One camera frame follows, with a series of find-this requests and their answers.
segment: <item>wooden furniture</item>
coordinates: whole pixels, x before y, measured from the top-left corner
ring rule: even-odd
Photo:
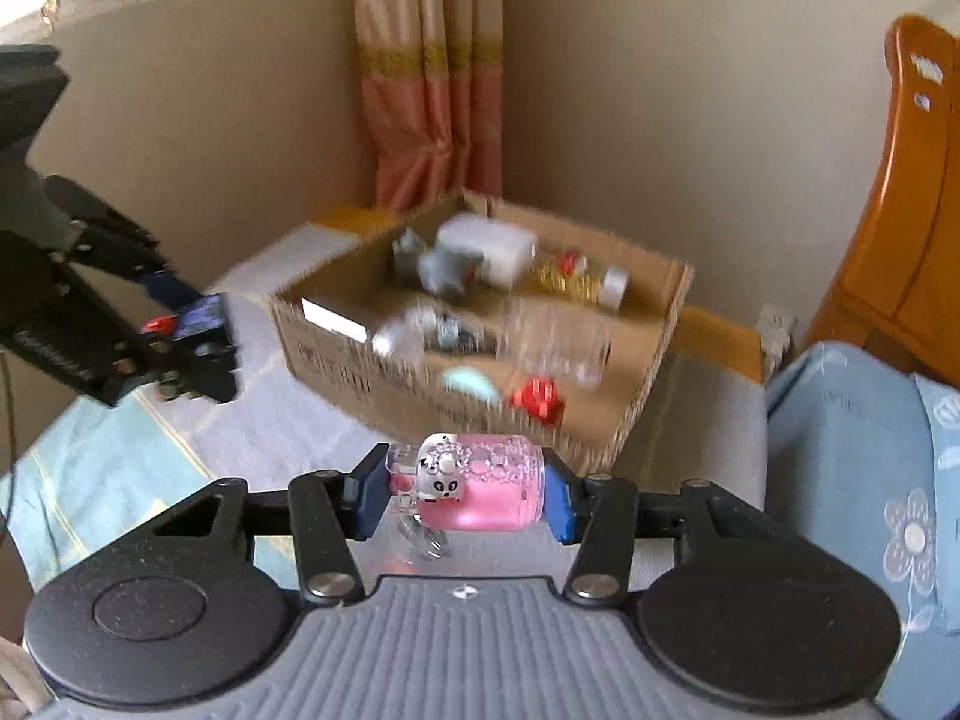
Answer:
[[[886,60],[880,170],[805,343],[846,341],[960,386],[960,44],[905,15]]]
[[[380,208],[343,206],[324,211],[315,222],[366,236],[390,226],[394,219],[391,212]],[[699,306],[689,303],[683,306],[670,351],[736,371],[757,384],[763,382],[763,354],[757,332],[717,317]]]

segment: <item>curtain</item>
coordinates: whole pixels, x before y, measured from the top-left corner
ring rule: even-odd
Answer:
[[[376,202],[502,194],[503,0],[355,0]]]

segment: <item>red button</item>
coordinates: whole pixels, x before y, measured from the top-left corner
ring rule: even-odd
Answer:
[[[143,325],[141,333],[156,333],[158,336],[172,336],[176,331],[176,317],[154,317]]]

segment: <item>wall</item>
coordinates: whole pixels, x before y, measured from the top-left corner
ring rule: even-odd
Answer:
[[[698,268],[754,324],[815,312],[883,145],[883,36],[960,0],[505,0],[505,194]]]
[[[162,0],[54,42],[72,82],[32,163],[146,226],[198,284],[323,204],[373,196],[352,0]],[[132,319],[157,313],[96,282]],[[26,445],[71,394],[24,365],[13,378]]]

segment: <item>white sticker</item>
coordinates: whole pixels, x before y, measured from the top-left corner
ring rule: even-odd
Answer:
[[[910,59],[913,61],[913,66],[917,68],[918,73],[926,80],[933,81],[937,86],[944,85],[944,72],[940,69],[940,65],[932,59],[927,59],[925,56],[917,56],[915,53],[911,53]]]
[[[360,343],[367,342],[367,329],[363,327],[362,324],[358,324],[352,319],[341,317],[339,314],[330,311],[330,309],[325,309],[323,306],[311,303],[306,298],[301,300],[301,304],[304,306],[304,319],[308,322],[313,322],[318,325],[318,327],[323,327],[323,329],[329,330],[332,333],[340,333],[342,336],[353,338],[354,341],[360,341]]]

